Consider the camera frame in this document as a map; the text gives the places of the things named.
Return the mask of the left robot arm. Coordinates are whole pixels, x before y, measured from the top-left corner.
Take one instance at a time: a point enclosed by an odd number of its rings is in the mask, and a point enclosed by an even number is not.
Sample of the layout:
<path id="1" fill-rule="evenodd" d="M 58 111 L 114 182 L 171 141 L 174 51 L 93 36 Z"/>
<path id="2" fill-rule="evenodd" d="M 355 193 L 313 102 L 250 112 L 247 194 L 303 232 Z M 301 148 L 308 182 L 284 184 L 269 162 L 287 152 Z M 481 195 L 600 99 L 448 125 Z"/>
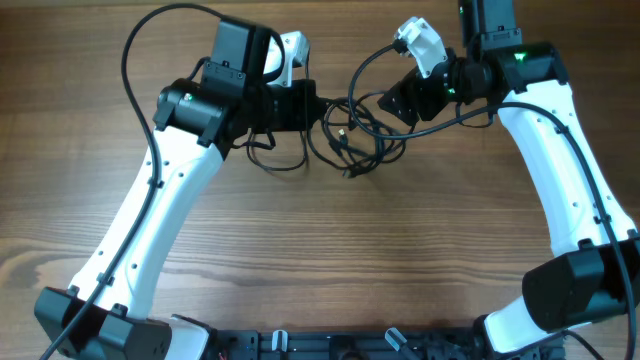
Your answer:
<path id="1" fill-rule="evenodd" d="M 148 150 L 89 260 L 66 289 L 45 288 L 35 316 L 49 352 L 73 359 L 206 359 L 217 332 L 188 317 L 155 320 L 159 275 L 201 191 L 233 149 L 264 149 L 280 131 L 305 133 L 323 110 L 301 32 L 279 34 L 222 17 L 210 56 L 165 87 L 143 131 Z"/>

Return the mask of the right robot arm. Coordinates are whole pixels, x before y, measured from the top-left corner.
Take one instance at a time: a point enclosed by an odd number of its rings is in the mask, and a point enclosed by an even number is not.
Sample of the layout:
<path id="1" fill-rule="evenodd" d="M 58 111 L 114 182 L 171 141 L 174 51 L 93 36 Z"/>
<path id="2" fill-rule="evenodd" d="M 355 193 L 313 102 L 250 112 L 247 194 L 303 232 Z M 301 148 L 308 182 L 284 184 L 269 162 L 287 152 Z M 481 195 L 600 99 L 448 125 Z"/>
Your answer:
<path id="1" fill-rule="evenodd" d="M 574 327 L 636 317 L 639 234 L 612 195 L 582 132 L 558 50 L 524 43 L 509 1 L 459 5 L 465 56 L 422 18 L 395 33 L 393 49 L 416 67 L 381 99 L 408 125 L 447 105 L 486 101 L 514 139 L 542 203 L 553 257 L 527 272 L 522 293 L 486 315 L 492 357 L 521 353 Z"/>

